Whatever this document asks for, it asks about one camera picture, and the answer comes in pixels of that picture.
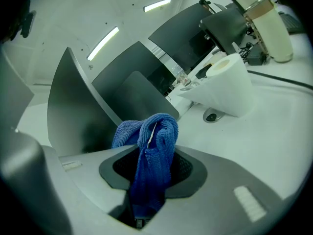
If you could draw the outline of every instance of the towel tag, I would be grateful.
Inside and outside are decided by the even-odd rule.
[[[156,123],[156,124],[155,124],[155,126],[153,127],[153,130],[152,130],[152,133],[151,133],[150,139],[149,139],[148,144],[147,144],[147,149],[149,148],[149,144],[151,143],[151,140],[152,140],[153,134],[154,134],[154,132],[155,132],[156,125],[157,125],[157,123]]]

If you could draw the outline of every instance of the white thermos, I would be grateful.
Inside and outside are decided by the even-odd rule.
[[[276,62],[292,59],[293,50],[287,29],[269,0],[236,0],[254,23],[269,55]]]

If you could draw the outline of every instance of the light fixture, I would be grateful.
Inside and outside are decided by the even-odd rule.
[[[168,4],[168,3],[170,3],[170,2],[171,2],[171,0],[163,0],[163,1],[160,1],[160,2],[156,2],[156,3],[154,3],[154,4],[151,4],[151,5],[148,5],[148,6],[143,7],[143,11],[144,11],[144,12],[147,12],[147,11],[149,11],[149,10],[155,9],[155,8],[157,8],[157,7],[160,7],[160,6],[162,6],[162,5]]]
[[[118,27],[115,27],[111,30],[101,41],[98,45],[92,50],[92,52],[88,55],[87,59],[91,61],[95,55],[101,50],[101,48],[117,33],[119,32]]]

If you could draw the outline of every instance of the white desk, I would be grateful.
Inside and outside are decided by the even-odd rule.
[[[285,64],[273,60],[249,70],[313,84],[313,53],[305,34],[291,36],[294,58]],[[195,74],[209,54],[190,74]],[[178,145],[235,161],[268,184],[282,198],[299,188],[313,160],[313,93],[304,88],[250,74],[256,106],[244,117],[226,115],[216,123],[202,120],[208,108],[170,94],[180,112]]]

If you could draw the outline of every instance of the microfiber cloth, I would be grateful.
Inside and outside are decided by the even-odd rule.
[[[155,114],[143,121],[124,121],[117,128],[112,148],[137,144],[140,150],[130,190],[134,212],[136,208],[141,208],[142,213],[142,207],[158,211],[164,204],[165,190],[171,185],[170,167],[177,137],[176,120],[165,113]]]

